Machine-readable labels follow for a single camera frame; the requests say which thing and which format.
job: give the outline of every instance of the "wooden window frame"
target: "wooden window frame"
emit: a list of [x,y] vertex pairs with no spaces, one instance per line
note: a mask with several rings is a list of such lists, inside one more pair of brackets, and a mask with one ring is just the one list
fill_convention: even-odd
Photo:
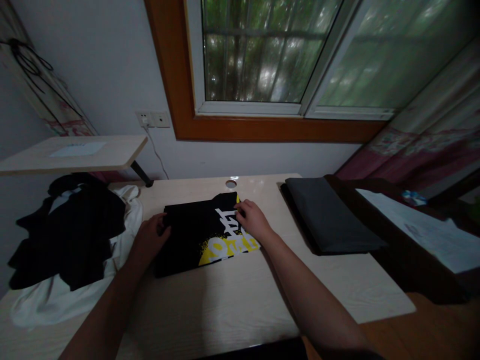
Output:
[[177,140],[222,142],[370,141],[387,121],[196,115],[184,0],[145,0]]

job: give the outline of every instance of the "hand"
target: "hand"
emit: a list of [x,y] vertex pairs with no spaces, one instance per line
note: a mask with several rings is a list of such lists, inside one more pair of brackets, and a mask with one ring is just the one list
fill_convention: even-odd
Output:
[[167,242],[172,228],[169,226],[164,230],[165,215],[167,213],[162,212],[141,223],[127,259],[131,267],[144,272]]
[[262,242],[275,234],[264,213],[253,201],[246,199],[235,204],[234,208],[243,211],[244,215],[240,211],[236,213],[236,219],[258,241]]

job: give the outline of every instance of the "table leg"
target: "table leg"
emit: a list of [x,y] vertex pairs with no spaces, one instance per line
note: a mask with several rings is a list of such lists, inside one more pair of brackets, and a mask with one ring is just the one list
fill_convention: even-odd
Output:
[[145,173],[145,171],[140,167],[139,163],[134,161],[131,163],[130,167],[133,169],[134,172],[145,182],[145,186],[147,188],[151,188],[154,184],[153,180],[150,180],[149,176]]

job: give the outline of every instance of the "wooden floor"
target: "wooden floor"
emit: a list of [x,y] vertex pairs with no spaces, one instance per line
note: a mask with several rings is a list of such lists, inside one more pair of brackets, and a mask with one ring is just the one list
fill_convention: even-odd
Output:
[[[463,305],[435,305],[409,293],[417,311],[360,325],[385,359],[480,359],[480,298]],[[321,359],[303,338],[310,360]]]

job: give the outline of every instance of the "folded t-shirt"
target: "folded t-shirt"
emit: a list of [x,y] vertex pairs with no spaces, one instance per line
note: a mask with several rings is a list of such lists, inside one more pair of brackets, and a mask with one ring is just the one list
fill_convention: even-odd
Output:
[[221,193],[212,200],[165,206],[165,226],[171,235],[154,261],[156,278],[216,263],[239,253],[260,248],[237,222],[236,192]]
[[288,178],[285,182],[322,254],[366,253],[387,246],[355,217],[323,177]]

